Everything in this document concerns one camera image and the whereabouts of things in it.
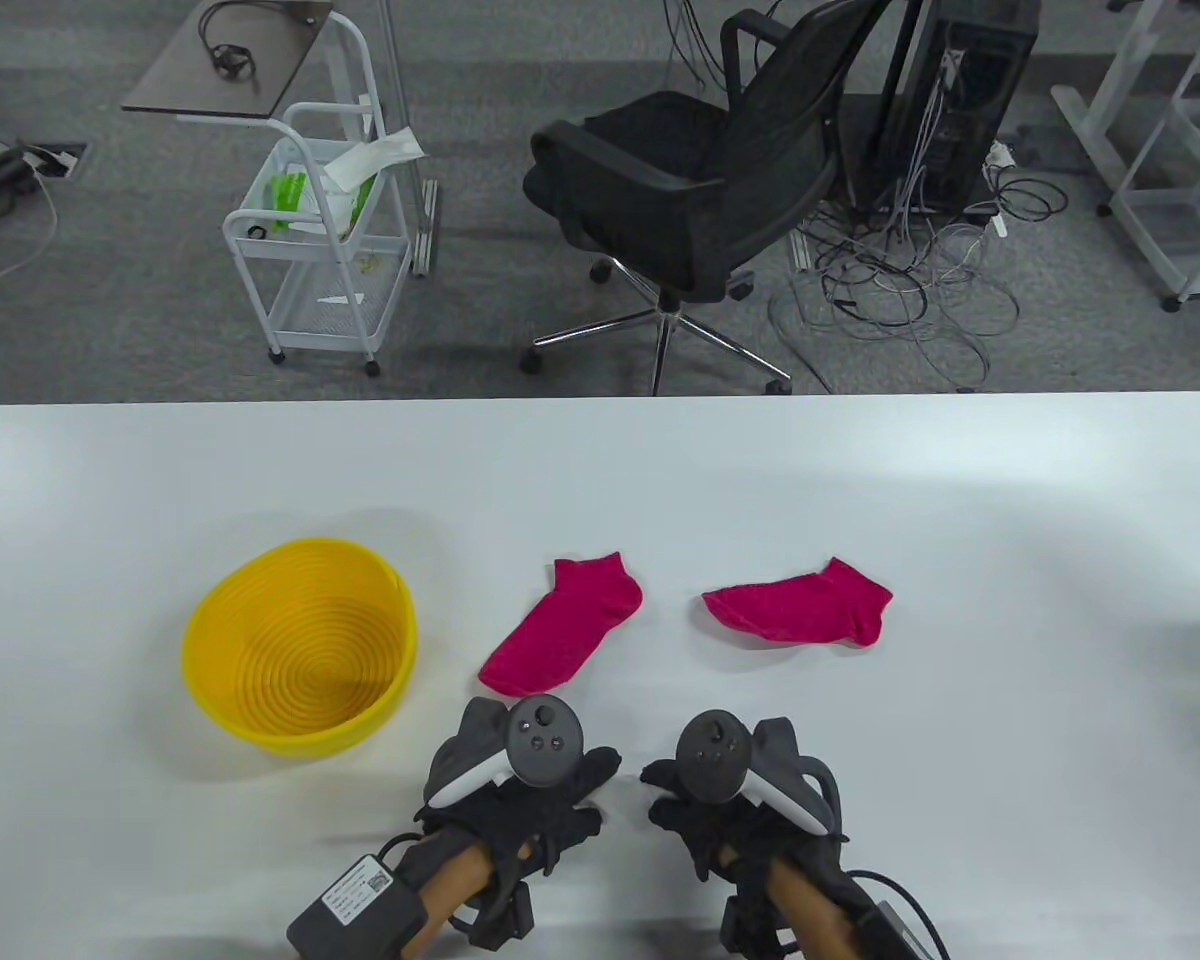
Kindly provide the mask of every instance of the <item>chair seat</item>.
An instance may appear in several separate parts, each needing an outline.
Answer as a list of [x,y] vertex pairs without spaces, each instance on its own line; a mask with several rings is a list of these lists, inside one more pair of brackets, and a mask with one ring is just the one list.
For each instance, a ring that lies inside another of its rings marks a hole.
[[[588,116],[582,128],[664,173],[696,178],[702,155],[728,119],[718,106],[662,90],[617,110]],[[556,215],[546,175],[536,164],[524,175],[524,196],[533,206]]]

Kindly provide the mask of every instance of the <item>black glove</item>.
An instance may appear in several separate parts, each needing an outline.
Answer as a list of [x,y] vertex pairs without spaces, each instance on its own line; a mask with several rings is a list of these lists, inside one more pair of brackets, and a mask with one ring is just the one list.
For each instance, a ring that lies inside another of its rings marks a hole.
[[[678,833],[701,881],[706,881],[712,872],[737,883],[743,908],[758,910],[761,904],[768,902],[766,884],[773,860],[782,858],[805,874],[828,900],[846,911],[851,922],[856,922],[874,907],[874,901],[839,864],[839,852],[847,838],[839,833],[841,814],[836,781],[826,764],[817,760],[804,758],[804,763],[809,776],[818,780],[821,794],[836,817],[836,829],[827,836],[815,836],[770,806],[756,806],[740,796],[724,804],[695,800],[676,775],[673,760],[656,760],[641,772],[640,778],[672,794],[654,800],[649,820]],[[720,864],[720,851],[725,846],[737,853],[737,859],[728,866]]]
[[[550,876],[563,851],[600,832],[604,818],[599,810],[580,810],[577,805],[612,780],[619,763],[617,750],[600,746],[587,751],[571,776],[554,787],[532,787],[512,778],[502,786],[486,782],[475,794],[450,806],[418,810],[414,820],[421,820],[425,835],[443,832],[437,841],[443,840],[450,850],[462,847],[466,840],[481,842],[494,862],[494,881],[481,896],[480,916],[470,929],[474,946],[496,948],[508,936],[527,932],[517,932],[516,924],[504,922],[509,906],[528,910],[521,882],[539,870]],[[523,896],[523,906],[512,905],[514,896]]]

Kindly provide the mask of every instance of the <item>battery pack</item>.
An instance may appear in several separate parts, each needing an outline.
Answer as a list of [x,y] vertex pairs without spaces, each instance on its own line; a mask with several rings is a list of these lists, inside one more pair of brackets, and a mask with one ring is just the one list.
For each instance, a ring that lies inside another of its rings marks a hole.
[[302,960],[391,960],[425,928],[418,894],[364,856],[289,924]]

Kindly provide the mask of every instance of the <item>label sticker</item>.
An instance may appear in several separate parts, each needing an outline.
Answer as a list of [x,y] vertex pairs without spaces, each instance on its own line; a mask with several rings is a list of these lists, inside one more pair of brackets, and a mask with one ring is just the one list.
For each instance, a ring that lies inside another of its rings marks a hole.
[[391,874],[372,856],[366,856],[347,870],[320,900],[338,918],[338,923],[348,928],[390,886]]

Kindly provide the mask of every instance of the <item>chair base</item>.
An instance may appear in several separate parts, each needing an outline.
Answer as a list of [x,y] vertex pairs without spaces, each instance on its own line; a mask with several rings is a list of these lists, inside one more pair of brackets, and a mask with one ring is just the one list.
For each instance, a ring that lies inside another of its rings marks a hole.
[[[605,257],[604,260],[598,260],[596,265],[592,269],[590,276],[593,280],[596,278],[598,274],[605,274],[605,278],[608,278],[608,271],[599,270],[601,264],[612,265],[618,274],[622,274],[624,280],[628,280],[636,288],[636,292],[642,298],[652,302],[652,306],[637,311],[635,314],[624,314],[613,317],[610,320],[572,326],[571,329],[560,330],[559,332],[548,334],[546,337],[533,340],[530,348],[524,350],[521,356],[521,370],[527,374],[535,374],[542,368],[542,349],[545,347],[554,347],[558,343],[566,343],[569,340],[594,337],[598,334],[613,334],[616,330],[628,330],[652,322],[658,325],[658,340],[654,350],[654,370],[652,371],[649,383],[650,397],[658,396],[658,389],[664,379],[664,367],[667,366],[667,349],[672,340],[672,334],[676,334],[676,330],[682,328],[695,335],[695,337],[706,340],[710,346],[732,353],[733,356],[745,360],[746,364],[756,367],[756,370],[763,370],[767,374],[772,376],[773,379],[764,385],[766,394],[791,394],[791,374],[788,372],[774,366],[763,356],[751,353],[742,343],[738,343],[737,340],[725,337],[722,332],[710,329],[710,326],[701,323],[701,320],[695,320],[684,312],[680,302],[670,296],[661,296],[656,288],[646,282],[646,278],[628,270],[628,266],[624,266],[622,262],[614,260],[613,257]],[[745,283],[750,283],[750,280],[742,280],[738,287],[742,288]]]

